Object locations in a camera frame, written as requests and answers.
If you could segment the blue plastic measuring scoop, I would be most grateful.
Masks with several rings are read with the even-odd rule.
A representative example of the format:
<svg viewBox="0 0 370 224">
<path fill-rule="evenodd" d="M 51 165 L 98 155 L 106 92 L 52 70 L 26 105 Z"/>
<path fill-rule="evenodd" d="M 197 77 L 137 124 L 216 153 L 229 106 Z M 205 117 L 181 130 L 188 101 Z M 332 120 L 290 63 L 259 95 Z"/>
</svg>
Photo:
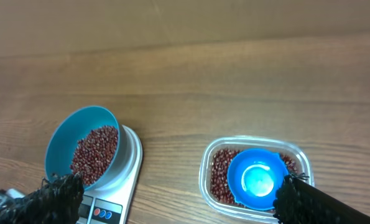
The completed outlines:
<svg viewBox="0 0 370 224">
<path fill-rule="evenodd" d="M 236 203 L 258 211 L 274 208 L 276 191 L 289 171 L 279 153 L 246 149 L 231 161 L 227 180 Z"/>
</svg>

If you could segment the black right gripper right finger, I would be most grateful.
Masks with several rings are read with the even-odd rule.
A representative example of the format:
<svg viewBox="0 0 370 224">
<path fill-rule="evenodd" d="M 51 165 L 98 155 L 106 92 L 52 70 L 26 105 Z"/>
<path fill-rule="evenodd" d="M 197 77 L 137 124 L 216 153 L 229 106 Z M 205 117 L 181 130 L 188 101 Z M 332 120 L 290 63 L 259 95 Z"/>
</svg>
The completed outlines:
<svg viewBox="0 0 370 224">
<path fill-rule="evenodd" d="M 274 214 L 282 224 L 370 224 L 370 216 L 289 174 L 275 193 Z"/>
</svg>

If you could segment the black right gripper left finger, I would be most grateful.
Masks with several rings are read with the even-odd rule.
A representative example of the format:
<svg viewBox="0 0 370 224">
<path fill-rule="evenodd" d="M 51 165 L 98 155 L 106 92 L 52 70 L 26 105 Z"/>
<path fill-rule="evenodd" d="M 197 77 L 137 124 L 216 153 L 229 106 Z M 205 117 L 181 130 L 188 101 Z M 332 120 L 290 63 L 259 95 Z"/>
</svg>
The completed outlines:
<svg viewBox="0 0 370 224">
<path fill-rule="evenodd" d="M 42 179 L 41 188 L 0 212 L 0 224 L 75 224 L 84 192 L 80 174 Z"/>
</svg>

